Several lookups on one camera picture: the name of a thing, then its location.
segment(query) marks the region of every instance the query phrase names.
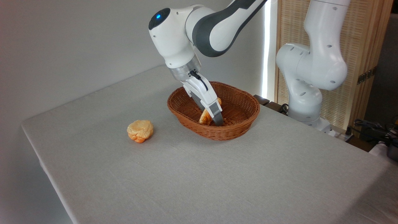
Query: wicker basket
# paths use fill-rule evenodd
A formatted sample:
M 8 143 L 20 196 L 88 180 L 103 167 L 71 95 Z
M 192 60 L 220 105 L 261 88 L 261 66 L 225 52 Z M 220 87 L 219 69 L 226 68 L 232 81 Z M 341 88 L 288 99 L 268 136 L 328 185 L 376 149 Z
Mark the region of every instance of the wicker basket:
M 217 96 L 221 98 L 222 126 L 200 124 L 202 114 L 195 101 L 188 96 L 183 87 L 175 90 L 167 100 L 167 106 L 179 122 L 195 133 L 213 140 L 230 140 L 245 134 L 260 112 L 256 98 L 248 92 L 233 86 L 210 82 Z

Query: pastry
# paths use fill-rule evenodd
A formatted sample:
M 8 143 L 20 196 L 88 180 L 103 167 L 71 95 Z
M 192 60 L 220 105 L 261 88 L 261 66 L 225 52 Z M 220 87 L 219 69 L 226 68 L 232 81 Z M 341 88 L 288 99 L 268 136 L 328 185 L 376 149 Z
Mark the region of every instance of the pastry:
M 217 97 L 217 101 L 219 102 L 219 104 L 221 106 L 221 99 Z M 204 124 L 204 125 L 210 125 L 212 120 L 213 119 L 211 118 L 207 109 L 204 109 L 202 115 L 200 116 L 199 123 Z
M 149 120 L 136 120 L 127 127 L 127 133 L 132 140 L 143 143 L 153 134 L 153 125 Z

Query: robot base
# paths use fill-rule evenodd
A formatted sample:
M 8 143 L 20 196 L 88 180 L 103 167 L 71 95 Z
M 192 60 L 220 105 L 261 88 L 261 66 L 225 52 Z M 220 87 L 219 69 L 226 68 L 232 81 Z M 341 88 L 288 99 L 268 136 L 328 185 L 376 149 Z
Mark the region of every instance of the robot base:
M 330 123 L 323 119 L 323 118 L 318 118 L 315 121 L 310 121 L 310 122 L 302 122 L 308 126 L 311 126 L 313 128 L 316 128 L 319 131 L 322 131 L 330 136 L 335 136 L 336 132 L 332 129 L 332 126 Z

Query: bread roll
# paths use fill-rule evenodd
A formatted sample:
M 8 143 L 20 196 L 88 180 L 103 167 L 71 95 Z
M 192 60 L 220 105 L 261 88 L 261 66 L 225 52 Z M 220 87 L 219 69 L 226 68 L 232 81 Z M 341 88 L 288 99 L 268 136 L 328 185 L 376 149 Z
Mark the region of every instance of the bread roll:
M 221 99 L 217 97 L 217 101 L 219 102 L 219 104 L 221 106 Z M 204 124 L 204 125 L 210 125 L 212 120 L 213 119 L 211 118 L 209 112 L 207 111 L 207 109 L 205 109 L 203 111 L 202 115 L 200 116 L 199 123 Z
M 132 140 L 143 143 L 153 134 L 153 125 L 149 120 L 136 120 L 127 127 L 127 133 Z

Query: white wall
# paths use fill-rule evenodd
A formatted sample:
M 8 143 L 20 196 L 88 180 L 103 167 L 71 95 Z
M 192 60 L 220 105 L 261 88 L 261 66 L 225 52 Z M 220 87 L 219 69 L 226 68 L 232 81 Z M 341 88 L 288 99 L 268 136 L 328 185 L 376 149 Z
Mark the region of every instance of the white wall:
M 70 223 L 20 128 L 24 119 L 163 64 L 147 32 L 158 10 L 229 2 L 0 1 L 0 223 Z M 263 17 L 225 55 L 200 55 L 201 73 L 259 94 Z

